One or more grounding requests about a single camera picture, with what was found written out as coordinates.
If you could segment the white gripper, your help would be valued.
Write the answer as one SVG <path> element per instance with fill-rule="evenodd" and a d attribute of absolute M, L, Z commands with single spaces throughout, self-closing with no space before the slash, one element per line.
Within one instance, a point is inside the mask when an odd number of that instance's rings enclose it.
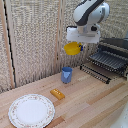
<path fill-rule="evenodd" d="M 74 47 L 78 47 L 77 42 L 82 43 L 98 43 L 100 39 L 99 31 L 87 32 L 85 27 L 68 27 L 67 28 L 67 36 L 66 39 L 68 41 L 73 42 Z M 83 51 L 83 45 L 80 44 L 80 51 Z"/>

